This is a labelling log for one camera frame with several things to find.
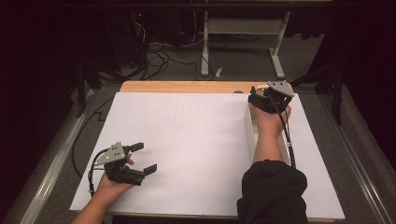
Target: black sleeve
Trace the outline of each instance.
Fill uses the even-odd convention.
[[[258,161],[242,179],[239,223],[308,223],[305,175],[282,161]]]

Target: gray carpet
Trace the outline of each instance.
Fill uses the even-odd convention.
[[[238,37],[253,39],[256,36],[247,35]],[[308,71],[320,41],[321,38],[302,40],[298,35],[292,38],[286,38],[283,41],[279,58],[287,81],[301,77]],[[276,80],[275,70],[267,51],[274,44],[275,39],[271,36],[264,36],[256,41],[229,39],[227,43],[220,37],[211,38],[209,44],[212,47],[209,53],[210,66],[215,73],[222,67],[220,77],[215,77],[214,80]],[[170,62],[167,69],[158,76],[153,77],[153,80],[196,80],[199,77],[201,70],[200,47],[181,49],[166,47],[166,52],[176,61],[196,63],[196,70],[194,64]],[[161,63],[161,60],[153,59],[151,62],[153,64]],[[149,72],[153,73],[156,69],[156,67],[151,66]],[[332,124],[332,118],[328,116],[326,108],[320,101],[321,98],[315,94],[312,87],[312,85],[302,85],[302,87],[297,88],[295,91],[300,94],[320,153],[328,168],[330,178],[338,192],[339,200],[346,215],[345,220],[337,221],[337,223],[380,223],[375,217],[372,206],[366,200],[366,195],[361,190],[361,183],[356,178],[354,170],[351,169],[343,142]],[[104,87],[96,93],[96,100],[93,102],[90,111],[87,111],[87,115],[90,116],[101,104],[111,99],[119,89],[119,82],[104,81]],[[102,112],[102,119],[106,117],[110,106],[111,101],[104,104],[98,110]],[[70,119],[73,119],[75,112],[76,109],[74,108]],[[74,148],[76,165],[81,173],[87,165],[87,161],[91,156],[96,140],[104,125],[104,122],[99,118],[99,113],[97,113],[87,121],[88,123],[80,134]],[[380,192],[384,204],[389,211],[395,211],[395,172],[391,169],[374,138],[368,131],[347,89],[344,89],[343,92],[342,121],[348,139],[350,139],[350,142],[355,148],[359,149],[358,154],[359,158],[361,158],[361,163]],[[54,139],[54,143],[48,149],[48,153],[43,156],[42,161],[37,165],[19,199],[14,203],[5,223],[20,223],[27,206],[35,195],[39,183],[50,166],[51,159],[54,157],[54,152],[56,152],[56,147],[62,142],[67,134],[67,130],[69,129],[66,122],[64,128],[59,131],[57,138]],[[80,178],[73,169],[70,154],[36,223],[69,223],[76,215],[76,213],[70,212],[68,209],[79,181]],[[105,223],[111,222],[112,217],[106,217]],[[149,223],[149,220],[140,219],[136,220],[135,223],[144,222]]]

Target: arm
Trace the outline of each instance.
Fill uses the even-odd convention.
[[[127,156],[129,164],[134,164],[131,154]],[[101,224],[107,209],[121,196],[122,193],[131,189],[134,185],[116,183],[103,174],[99,186],[80,213],[72,221],[72,224]]]
[[[277,136],[283,130],[279,115],[266,113],[255,106],[253,106],[253,111],[256,114],[259,133],[253,162],[264,160],[283,161],[279,144],[277,143]],[[284,111],[282,113],[285,122],[287,122],[290,116],[290,111],[291,108],[288,106],[286,112]]]

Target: dark background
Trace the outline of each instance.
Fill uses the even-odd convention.
[[[292,12],[286,36],[303,34],[303,38],[309,38],[326,34],[311,71],[339,55],[346,56],[344,81],[377,143],[395,167],[392,137],[396,122],[391,109],[396,96],[393,87],[396,47],[392,31],[396,20],[389,3],[369,4],[370,7],[360,11]],[[134,41],[125,38],[135,35],[128,28],[131,13],[135,12],[84,13],[50,0],[0,2],[3,84],[0,220],[68,115],[73,104],[69,94],[77,85],[80,68],[87,66],[86,62],[95,62],[117,71],[125,61],[138,62],[139,52],[120,52],[126,45],[136,47]],[[146,20],[141,22],[146,23],[156,38],[177,44],[180,31],[193,35],[190,13],[145,12],[145,15]],[[230,14],[216,13],[216,16]],[[261,17],[242,12],[236,16]],[[199,27],[203,26],[202,17],[202,13],[197,13]],[[97,68],[87,69],[82,75],[94,79],[96,72]]]

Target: metal leg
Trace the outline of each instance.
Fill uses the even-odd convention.
[[[205,26],[204,26],[204,48],[202,50],[202,62],[201,62],[201,76],[207,77],[209,75],[209,48],[207,47],[208,38],[208,12],[205,12]]]
[[[281,79],[285,78],[285,74],[283,73],[283,69],[282,66],[280,65],[280,60],[277,57],[277,54],[279,52],[280,44],[282,43],[283,35],[285,34],[286,31],[286,27],[288,26],[289,16],[290,16],[290,12],[289,11],[285,12],[285,15],[283,16],[283,22],[280,25],[279,32],[277,34],[276,46],[274,49],[272,48],[269,49],[271,59],[273,61],[274,68],[276,71],[276,76]]]

